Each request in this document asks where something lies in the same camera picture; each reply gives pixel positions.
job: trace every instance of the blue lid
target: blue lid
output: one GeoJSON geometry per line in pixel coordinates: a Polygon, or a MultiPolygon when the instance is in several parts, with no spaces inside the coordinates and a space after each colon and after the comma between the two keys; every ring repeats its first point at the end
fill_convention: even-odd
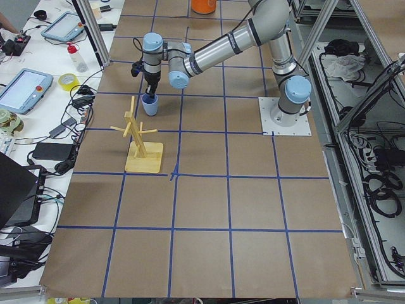
{"type": "Polygon", "coordinates": [[[190,78],[180,71],[169,72],[169,82],[175,89],[184,89],[189,84],[190,78]]]}
{"type": "Polygon", "coordinates": [[[291,77],[285,85],[285,94],[291,102],[297,105],[305,103],[311,95],[311,91],[311,83],[299,75],[291,77]]]}
{"type": "Polygon", "coordinates": [[[163,44],[163,38],[157,33],[147,33],[144,36],[144,51],[151,52],[160,48],[163,44]]]}
{"type": "Polygon", "coordinates": [[[185,51],[188,52],[189,54],[191,54],[192,48],[191,48],[191,44],[183,42],[185,51]]]}

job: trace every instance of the orange cup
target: orange cup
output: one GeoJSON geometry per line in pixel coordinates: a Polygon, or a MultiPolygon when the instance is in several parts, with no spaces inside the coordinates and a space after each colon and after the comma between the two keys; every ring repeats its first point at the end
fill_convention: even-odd
{"type": "Polygon", "coordinates": [[[213,13],[216,9],[216,0],[191,0],[191,9],[202,15],[213,13]]]}

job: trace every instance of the person's arm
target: person's arm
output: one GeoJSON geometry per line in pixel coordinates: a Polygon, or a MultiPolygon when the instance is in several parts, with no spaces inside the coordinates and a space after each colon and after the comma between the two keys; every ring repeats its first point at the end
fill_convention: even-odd
{"type": "Polygon", "coordinates": [[[10,21],[8,21],[8,19],[2,13],[0,13],[0,22],[4,29],[14,34],[18,34],[18,30],[14,27],[14,25],[11,24],[10,21]]]}

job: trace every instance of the yellow tape roll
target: yellow tape roll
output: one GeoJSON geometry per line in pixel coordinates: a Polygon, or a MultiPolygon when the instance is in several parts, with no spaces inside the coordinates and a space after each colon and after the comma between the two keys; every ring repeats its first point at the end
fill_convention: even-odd
{"type": "Polygon", "coordinates": [[[64,91],[68,92],[70,92],[73,88],[78,89],[80,85],[77,76],[70,73],[63,74],[61,77],[59,77],[58,84],[64,91]]]}

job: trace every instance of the white robot link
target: white robot link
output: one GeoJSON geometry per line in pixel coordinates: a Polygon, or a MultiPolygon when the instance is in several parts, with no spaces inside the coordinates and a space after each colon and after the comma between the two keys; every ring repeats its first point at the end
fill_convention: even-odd
{"type": "Polygon", "coordinates": [[[281,93],[278,104],[271,110],[271,118],[284,127],[294,125],[311,94],[311,84],[297,68],[287,37],[289,5],[287,0],[249,0],[249,5],[252,18],[197,51],[192,51],[190,44],[165,41],[157,33],[147,33],[142,44],[142,58],[132,65],[132,75],[144,73],[146,94],[153,99],[161,77],[162,61],[169,63],[170,85],[184,89],[191,77],[252,46],[268,42],[273,56],[273,73],[281,93]]]}

